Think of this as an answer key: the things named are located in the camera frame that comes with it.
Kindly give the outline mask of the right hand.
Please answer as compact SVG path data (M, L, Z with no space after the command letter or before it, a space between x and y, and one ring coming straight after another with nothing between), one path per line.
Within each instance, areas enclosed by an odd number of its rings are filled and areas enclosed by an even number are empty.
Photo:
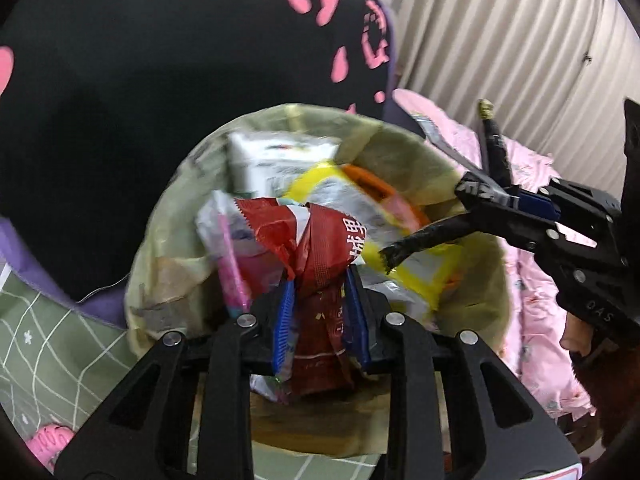
M567 313L560 346L574 361L586 362L602 344L602 337L589 324Z

